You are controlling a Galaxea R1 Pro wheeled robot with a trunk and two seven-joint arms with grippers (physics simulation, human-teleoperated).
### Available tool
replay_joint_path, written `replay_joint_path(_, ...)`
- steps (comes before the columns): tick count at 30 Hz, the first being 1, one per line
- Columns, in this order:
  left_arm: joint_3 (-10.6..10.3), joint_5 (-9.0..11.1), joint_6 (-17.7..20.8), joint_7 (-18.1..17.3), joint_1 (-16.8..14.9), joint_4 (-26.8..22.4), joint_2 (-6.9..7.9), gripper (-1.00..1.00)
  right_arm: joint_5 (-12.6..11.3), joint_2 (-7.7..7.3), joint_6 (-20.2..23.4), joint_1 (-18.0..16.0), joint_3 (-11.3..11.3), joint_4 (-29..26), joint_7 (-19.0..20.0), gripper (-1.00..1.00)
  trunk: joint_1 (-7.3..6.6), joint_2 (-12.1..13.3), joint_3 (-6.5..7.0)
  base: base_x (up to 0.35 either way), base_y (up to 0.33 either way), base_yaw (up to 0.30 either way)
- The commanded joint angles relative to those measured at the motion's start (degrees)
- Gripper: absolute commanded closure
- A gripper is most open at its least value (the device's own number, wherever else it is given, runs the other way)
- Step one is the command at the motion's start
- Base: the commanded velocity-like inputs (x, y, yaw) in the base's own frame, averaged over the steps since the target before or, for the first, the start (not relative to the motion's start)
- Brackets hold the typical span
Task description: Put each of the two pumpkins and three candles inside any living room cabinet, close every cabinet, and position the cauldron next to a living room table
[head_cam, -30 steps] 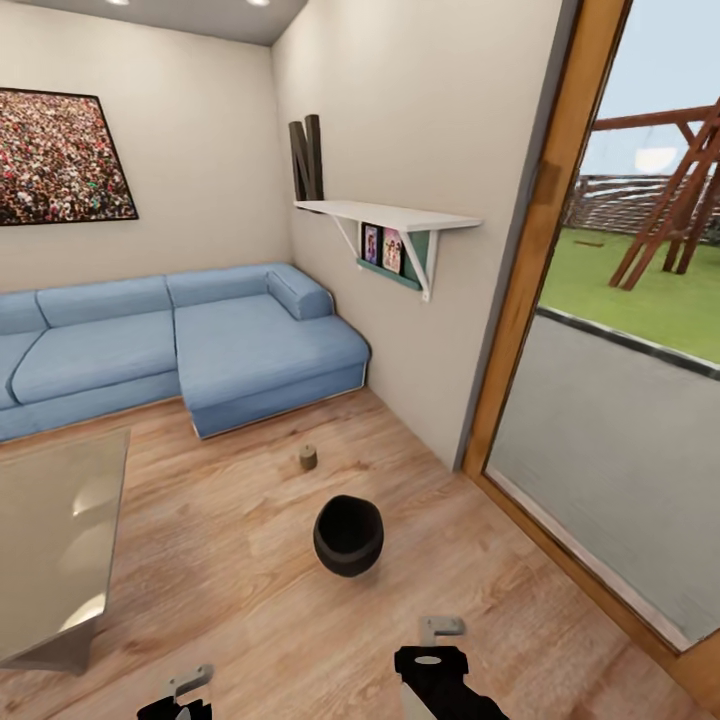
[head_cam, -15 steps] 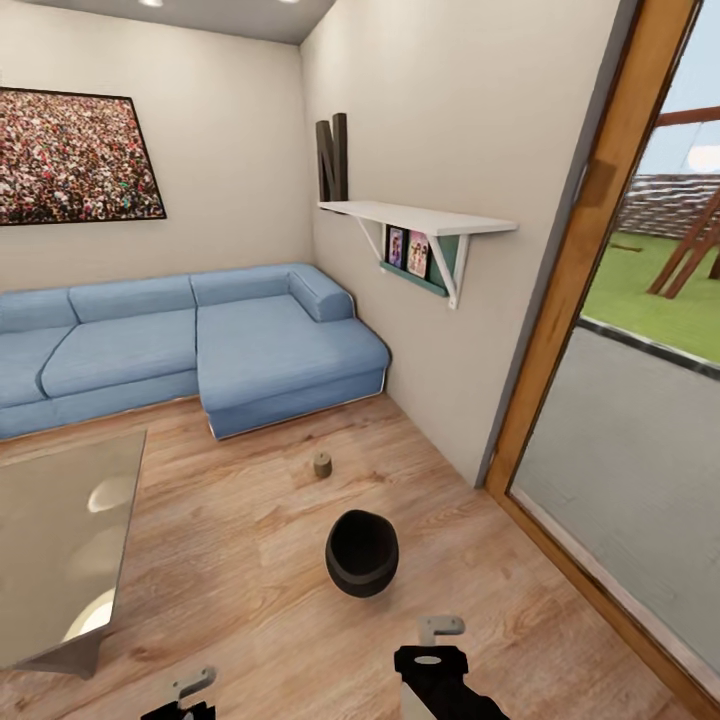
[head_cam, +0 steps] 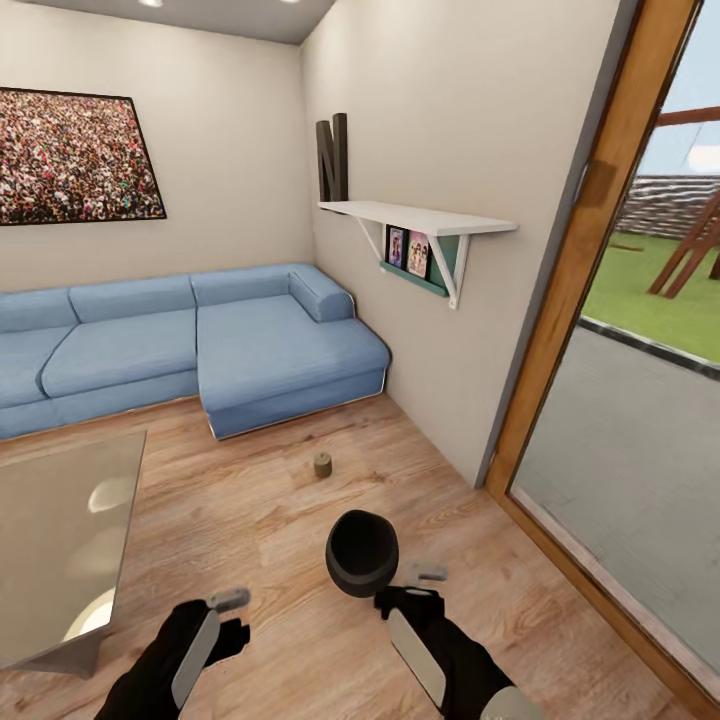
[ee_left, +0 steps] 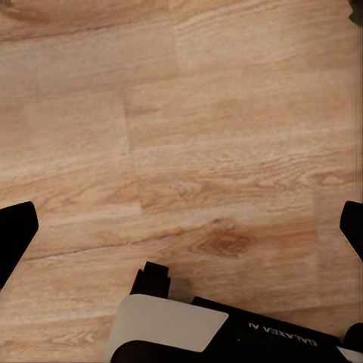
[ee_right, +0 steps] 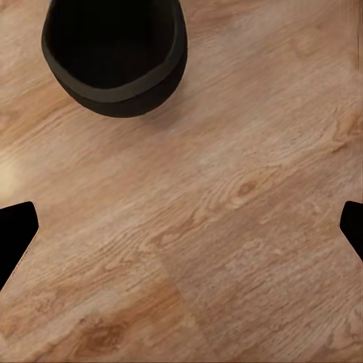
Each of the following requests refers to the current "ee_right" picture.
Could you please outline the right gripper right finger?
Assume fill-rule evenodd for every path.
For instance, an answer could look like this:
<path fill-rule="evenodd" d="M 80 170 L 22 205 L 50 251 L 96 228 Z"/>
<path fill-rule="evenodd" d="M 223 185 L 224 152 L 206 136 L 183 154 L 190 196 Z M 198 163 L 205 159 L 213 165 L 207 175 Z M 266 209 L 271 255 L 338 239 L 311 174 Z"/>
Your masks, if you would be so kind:
<path fill-rule="evenodd" d="M 349 200 L 343 207 L 340 229 L 363 261 L 363 203 Z"/>

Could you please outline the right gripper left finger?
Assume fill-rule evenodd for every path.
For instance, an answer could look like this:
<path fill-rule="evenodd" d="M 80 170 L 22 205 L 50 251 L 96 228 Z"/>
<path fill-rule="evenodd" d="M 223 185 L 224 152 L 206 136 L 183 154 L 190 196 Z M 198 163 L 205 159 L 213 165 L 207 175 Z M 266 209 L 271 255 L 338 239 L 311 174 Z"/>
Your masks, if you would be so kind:
<path fill-rule="evenodd" d="M 0 290 L 39 230 L 31 201 L 0 209 Z"/>

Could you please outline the cauldron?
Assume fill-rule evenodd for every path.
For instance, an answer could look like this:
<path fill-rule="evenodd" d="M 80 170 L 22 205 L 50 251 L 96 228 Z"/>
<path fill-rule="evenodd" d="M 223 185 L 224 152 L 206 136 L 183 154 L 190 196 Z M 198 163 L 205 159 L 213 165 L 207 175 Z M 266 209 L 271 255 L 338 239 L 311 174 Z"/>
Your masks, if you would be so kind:
<path fill-rule="evenodd" d="M 76 102 L 120 119 L 169 99 L 188 58 L 179 0 L 51 0 L 41 46 Z"/>

